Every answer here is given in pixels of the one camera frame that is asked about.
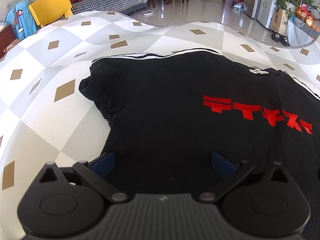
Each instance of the screw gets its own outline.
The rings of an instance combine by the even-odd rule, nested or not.
[[[211,192],[204,192],[204,193],[201,193],[200,199],[202,201],[209,202],[209,201],[214,201],[216,199],[216,196]]]
[[[111,199],[112,199],[113,201],[117,201],[117,202],[125,201],[125,200],[127,200],[127,198],[128,198],[127,194],[121,193],[121,192],[114,193],[114,194],[111,196]]]

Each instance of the wicker basket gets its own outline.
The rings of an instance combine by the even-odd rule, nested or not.
[[[297,14],[296,13],[296,17],[299,19],[299,20],[301,20],[301,21],[303,21],[303,22],[306,22],[306,17],[303,17],[302,15],[300,15],[300,14]]]

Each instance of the yellow chair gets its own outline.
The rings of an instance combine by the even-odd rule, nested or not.
[[[37,0],[29,5],[29,10],[41,28],[58,20],[62,15],[72,15],[70,0]]]

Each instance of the cardboard box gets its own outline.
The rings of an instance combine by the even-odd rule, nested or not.
[[[288,17],[286,11],[283,9],[277,9],[273,13],[273,17],[270,23],[270,29],[281,34],[285,35],[285,31],[287,30],[288,25]]]

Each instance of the brown wooden cabinet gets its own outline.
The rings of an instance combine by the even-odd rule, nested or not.
[[[4,49],[16,39],[11,25],[8,25],[0,32],[0,58],[4,56]]]

